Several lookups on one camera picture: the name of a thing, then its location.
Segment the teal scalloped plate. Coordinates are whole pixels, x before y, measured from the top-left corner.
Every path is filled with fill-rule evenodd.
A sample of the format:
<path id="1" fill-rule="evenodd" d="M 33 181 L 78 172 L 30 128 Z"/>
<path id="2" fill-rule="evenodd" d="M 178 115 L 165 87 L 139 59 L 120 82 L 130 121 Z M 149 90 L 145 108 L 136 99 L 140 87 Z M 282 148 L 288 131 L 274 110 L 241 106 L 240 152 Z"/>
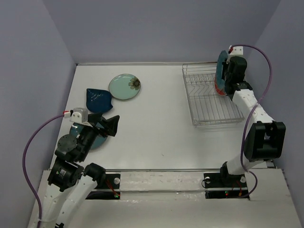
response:
<path id="1" fill-rule="evenodd" d="M 218 89 L 223 90 L 225 87 L 225 80 L 222 79 L 223 73 L 223 64 L 226 64 L 228 58 L 228 54 L 225 50 L 221 51 L 216 65 L 216 73 L 215 73 L 215 85 Z"/>

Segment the red plate with teal flower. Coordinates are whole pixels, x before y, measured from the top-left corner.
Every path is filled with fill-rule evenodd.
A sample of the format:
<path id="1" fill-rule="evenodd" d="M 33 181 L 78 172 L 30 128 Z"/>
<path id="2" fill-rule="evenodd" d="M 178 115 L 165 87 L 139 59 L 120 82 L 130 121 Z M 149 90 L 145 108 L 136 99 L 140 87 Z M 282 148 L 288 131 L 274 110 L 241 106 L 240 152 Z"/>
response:
<path id="1" fill-rule="evenodd" d="M 215 80 L 214 80 L 214 87 L 215 87 L 215 91 L 217 92 L 217 94 L 218 94 L 219 96 L 225 96 L 225 95 L 226 95 L 224 89 L 220 89 L 220 88 L 218 87 L 217 79 L 216 79 L 216 78 L 215 78 Z"/>

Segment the small dark teal round plate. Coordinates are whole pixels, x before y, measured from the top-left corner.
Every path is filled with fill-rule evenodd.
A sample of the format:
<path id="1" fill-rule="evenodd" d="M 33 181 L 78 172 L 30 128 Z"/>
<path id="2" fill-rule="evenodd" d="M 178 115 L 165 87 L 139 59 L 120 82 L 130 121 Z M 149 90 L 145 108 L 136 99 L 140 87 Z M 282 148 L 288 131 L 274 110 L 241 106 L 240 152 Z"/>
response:
<path id="1" fill-rule="evenodd" d="M 78 124 L 78 123 L 74 123 L 72 124 L 69 133 L 73 136 L 78 136 L 81 131 L 83 130 L 84 125 Z M 96 150 L 98 148 L 100 148 L 105 141 L 107 140 L 107 137 L 102 137 L 102 136 L 97 136 L 94 143 L 92 144 L 91 150 Z"/>

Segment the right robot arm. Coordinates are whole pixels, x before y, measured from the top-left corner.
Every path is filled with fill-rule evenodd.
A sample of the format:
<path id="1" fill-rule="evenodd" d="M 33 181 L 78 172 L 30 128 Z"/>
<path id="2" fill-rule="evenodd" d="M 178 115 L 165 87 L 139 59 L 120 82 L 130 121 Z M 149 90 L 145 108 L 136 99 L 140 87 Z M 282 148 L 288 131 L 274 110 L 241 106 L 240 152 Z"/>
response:
<path id="1" fill-rule="evenodd" d="M 223 64 L 225 92 L 246 118 L 241 154 L 220 169 L 218 180 L 223 186 L 230 186 L 257 164 L 279 158 L 284 145 L 286 126 L 259 104 L 253 88 L 245 81 L 246 68 L 247 61 L 240 56 L 228 57 Z"/>

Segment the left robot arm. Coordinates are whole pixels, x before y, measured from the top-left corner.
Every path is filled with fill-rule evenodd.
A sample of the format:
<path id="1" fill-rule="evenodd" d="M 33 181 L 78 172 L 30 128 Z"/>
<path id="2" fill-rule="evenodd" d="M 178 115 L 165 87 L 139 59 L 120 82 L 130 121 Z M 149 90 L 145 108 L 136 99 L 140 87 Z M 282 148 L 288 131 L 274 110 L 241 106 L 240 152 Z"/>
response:
<path id="1" fill-rule="evenodd" d="M 26 154 L 37 133 L 58 118 L 66 118 L 83 128 L 78 135 L 66 134 L 58 140 L 56 159 L 47 179 L 45 196 L 41 200 L 26 171 Z M 86 109 L 74 109 L 49 119 L 33 133 L 22 155 L 23 174 L 38 203 L 38 214 L 30 225 L 32 228 L 67 228 L 92 190 L 103 185 L 111 190 L 113 198 L 120 198 L 107 178 L 105 168 L 95 163 L 86 167 L 80 165 L 97 137 L 114 137 L 117 134 L 119 120 L 119 115 L 105 119 L 102 113 L 88 114 Z"/>

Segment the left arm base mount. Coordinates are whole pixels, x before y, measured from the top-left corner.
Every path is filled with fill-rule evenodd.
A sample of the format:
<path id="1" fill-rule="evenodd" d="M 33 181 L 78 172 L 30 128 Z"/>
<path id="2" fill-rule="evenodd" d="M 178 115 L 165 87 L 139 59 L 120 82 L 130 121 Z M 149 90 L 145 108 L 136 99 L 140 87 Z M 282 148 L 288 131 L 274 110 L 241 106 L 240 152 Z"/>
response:
<path id="1" fill-rule="evenodd" d="M 86 197 L 87 200 L 119 200 L 121 175 L 119 173 L 107 173 L 105 181 L 98 184 Z"/>

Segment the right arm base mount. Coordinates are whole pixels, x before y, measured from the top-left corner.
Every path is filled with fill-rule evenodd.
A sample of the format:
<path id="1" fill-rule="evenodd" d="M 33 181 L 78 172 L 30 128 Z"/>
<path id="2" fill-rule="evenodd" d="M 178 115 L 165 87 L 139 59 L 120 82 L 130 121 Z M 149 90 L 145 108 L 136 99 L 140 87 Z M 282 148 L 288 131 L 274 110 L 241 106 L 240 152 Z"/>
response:
<path id="1" fill-rule="evenodd" d="M 224 179 L 219 172 L 207 172 L 204 173 L 201 185 L 205 189 L 205 198 L 208 200 L 233 199 L 243 196 L 249 198 L 244 174 Z"/>

